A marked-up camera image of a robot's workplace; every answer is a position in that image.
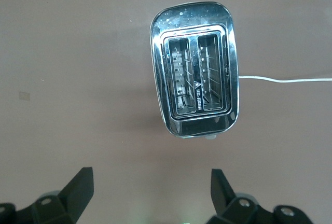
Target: reflective metal surface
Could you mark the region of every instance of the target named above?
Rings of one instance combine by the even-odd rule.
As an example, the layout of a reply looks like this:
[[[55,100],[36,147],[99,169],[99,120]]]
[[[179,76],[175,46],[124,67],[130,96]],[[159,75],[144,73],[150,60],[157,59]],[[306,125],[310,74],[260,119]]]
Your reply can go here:
[[[228,130],[238,116],[233,21],[215,2],[166,9],[150,28],[158,99],[168,130],[179,137]]]

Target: screw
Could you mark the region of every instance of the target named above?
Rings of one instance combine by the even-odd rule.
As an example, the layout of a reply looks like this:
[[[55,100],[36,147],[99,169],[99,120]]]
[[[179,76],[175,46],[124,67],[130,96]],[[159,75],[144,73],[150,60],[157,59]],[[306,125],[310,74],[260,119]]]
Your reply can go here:
[[[41,205],[46,205],[46,204],[49,204],[51,201],[52,200],[50,198],[45,198],[40,203],[41,203]]]
[[[239,203],[240,203],[240,205],[241,205],[242,207],[249,207],[249,206],[250,206],[249,201],[247,201],[246,199],[241,199],[241,200],[239,201]]]
[[[281,209],[281,212],[284,214],[284,215],[287,215],[287,216],[294,216],[295,213],[293,212],[293,210],[291,210],[290,208],[288,207],[283,207]]]

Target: cable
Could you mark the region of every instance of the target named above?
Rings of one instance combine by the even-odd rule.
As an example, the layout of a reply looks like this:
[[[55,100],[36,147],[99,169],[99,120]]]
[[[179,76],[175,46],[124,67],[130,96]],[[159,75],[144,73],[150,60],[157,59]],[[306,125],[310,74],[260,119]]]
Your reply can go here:
[[[254,75],[240,75],[239,79],[256,79],[256,80],[267,80],[276,83],[293,83],[293,82],[312,82],[312,81],[332,81],[332,78],[312,78],[312,79],[296,79],[296,80],[276,80],[263,76]]]

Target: toaster logo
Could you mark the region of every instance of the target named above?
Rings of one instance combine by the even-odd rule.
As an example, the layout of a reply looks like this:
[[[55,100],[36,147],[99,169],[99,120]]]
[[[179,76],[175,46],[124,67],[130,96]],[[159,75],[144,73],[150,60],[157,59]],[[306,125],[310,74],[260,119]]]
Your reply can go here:
[[[195,84],[196,96],[197,96],[197,108],[198,108],[198,110],[202,110],[201,89],[198,89],[198,87],[201,86],[201,83],[194,81],[194,84]]]
[[[194,83],[195,83],[195,89],[201,85],[201,83],[199,83],[197,81],[194,81]]]

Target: black plastic part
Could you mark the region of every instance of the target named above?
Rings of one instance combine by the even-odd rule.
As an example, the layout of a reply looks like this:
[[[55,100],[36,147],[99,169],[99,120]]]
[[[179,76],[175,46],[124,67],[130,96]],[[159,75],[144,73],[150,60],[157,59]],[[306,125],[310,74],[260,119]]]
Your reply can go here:
[[[32,204],[32,215],[34,223],[38,224],[76,223],[65,211],[60,199],[55,195],[43,197]]]
[[[81,169],[58,195],[47,195],[19,211],[0,204],[0,224],[75,224],[93,196],[91,167]]]
[[[217,216],[213,216],[207,224],[313,224],[305,213],[296,207],[277,206],[271,213],[250,199],[238,198],[222,170],[212,170],[211,198]],[[241,199],[246,200],[247,205],[241,205]]]
[[[0,223],[11,223],[15,218],[15,206],[11,203],[0,204]]]
[[[283,208],[288,208],[293,211],[294,215],[287,216],[282,212]],[[274,208],[274,218],[280,223],[284,224],[313,224],[306,214],[293,206],[280,205]]]
[[[93,196],[92,168],[82,168],[58,194],[65,210],[77,222]]]
[[[235,197],[236,195],[223,171],[220,169],[212,169],[211,198],[217,215],[221,215]]]

